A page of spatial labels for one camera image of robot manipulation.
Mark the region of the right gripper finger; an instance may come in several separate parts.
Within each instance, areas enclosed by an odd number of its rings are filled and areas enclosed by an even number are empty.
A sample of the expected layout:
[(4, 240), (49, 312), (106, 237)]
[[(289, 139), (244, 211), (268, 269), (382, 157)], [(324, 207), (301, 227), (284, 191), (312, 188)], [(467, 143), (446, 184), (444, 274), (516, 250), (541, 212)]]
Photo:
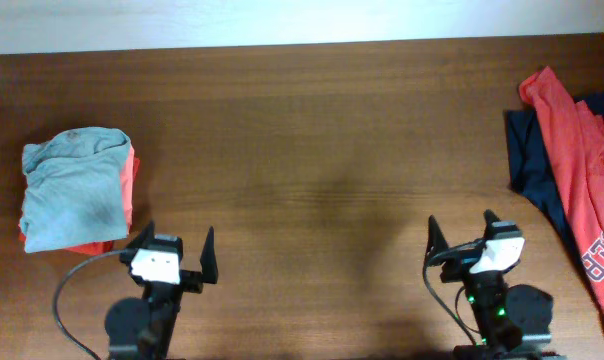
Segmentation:
[(449, 255), (450, 248), (443, 232), (435, 218), (431, 215), (428, 218), (428, 237), (424, 257), (425, 265), (439, 265), (443, 263)]
[(485, 221), (484, 234), (494, 235), (496, 232), (494, 224), (499, 223), (501, 219), (490, 209), (483, 212), (483, 218)]

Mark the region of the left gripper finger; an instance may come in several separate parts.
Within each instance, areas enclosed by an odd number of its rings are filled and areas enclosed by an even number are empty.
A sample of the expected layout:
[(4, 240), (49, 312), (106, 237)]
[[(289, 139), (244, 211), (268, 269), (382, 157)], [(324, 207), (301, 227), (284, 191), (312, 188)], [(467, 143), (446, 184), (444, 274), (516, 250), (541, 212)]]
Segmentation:
[(218, 265), (215, 253), (214, 228), (210, 227), (200, 256), (202, 282), (216, 284), (218, 282)]
[(133, 238), (128, 245), (127, 249), (137, 250), (137, 249), (147, 249), (148, 246), (155, 239), (155, 223), (150, 221), (141, 231), (140, 233)]

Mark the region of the orange red t-shirt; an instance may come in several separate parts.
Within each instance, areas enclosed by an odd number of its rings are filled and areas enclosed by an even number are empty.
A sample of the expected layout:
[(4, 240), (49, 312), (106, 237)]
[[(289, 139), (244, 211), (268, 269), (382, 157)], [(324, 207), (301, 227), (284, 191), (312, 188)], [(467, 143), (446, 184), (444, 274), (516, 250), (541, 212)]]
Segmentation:
[(575, 101), (550, 67), (519, 85), (534, 107), (564, 214), (604, 316), (604, 118)]

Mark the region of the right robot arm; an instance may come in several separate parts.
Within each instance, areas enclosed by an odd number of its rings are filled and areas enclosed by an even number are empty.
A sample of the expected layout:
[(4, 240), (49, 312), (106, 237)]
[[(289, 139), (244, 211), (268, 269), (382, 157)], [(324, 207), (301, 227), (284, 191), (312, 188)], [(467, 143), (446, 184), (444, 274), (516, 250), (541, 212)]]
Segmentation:
[[(559, 354), (544, 350), (552, 340), (553, 297), (531, 285), (510, 286), (504, 279), (520, 263), (525, 244), (522, 231), (490, 209), (484, 211), (483, 218), (483, 235), (456, 246), (448, 244), (436, 218), (428, 218), (424, 285), (470, 340), (468, 345), (455, 346), (451, 357), (559, 359)], [(464, 297), (470, 305), (475, 328), (467, 325), (458, 308), (449, 307), (431, 285), (428, 270), (435, 267), (441, 270), (441, 282), (461, 284), (456, 296)]]

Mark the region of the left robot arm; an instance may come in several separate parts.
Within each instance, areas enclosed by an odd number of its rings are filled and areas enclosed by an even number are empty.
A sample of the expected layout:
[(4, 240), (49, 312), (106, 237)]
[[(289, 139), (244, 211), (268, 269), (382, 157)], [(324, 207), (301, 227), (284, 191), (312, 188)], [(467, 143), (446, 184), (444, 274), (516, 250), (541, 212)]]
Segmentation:
[(206, 284), (218, 282), (214, 229), (209, 228), (200, 255), (199, 271), (181, 267), (183, 240), (158, 234), (149, 223), (123, 249), (119, 261), (131, 279), (143, 288), (139, 297), (112, 305), (104, 328), (109, 339), (108, 357), (114, 360), (166, 359), (182, 297), (200, 294)]

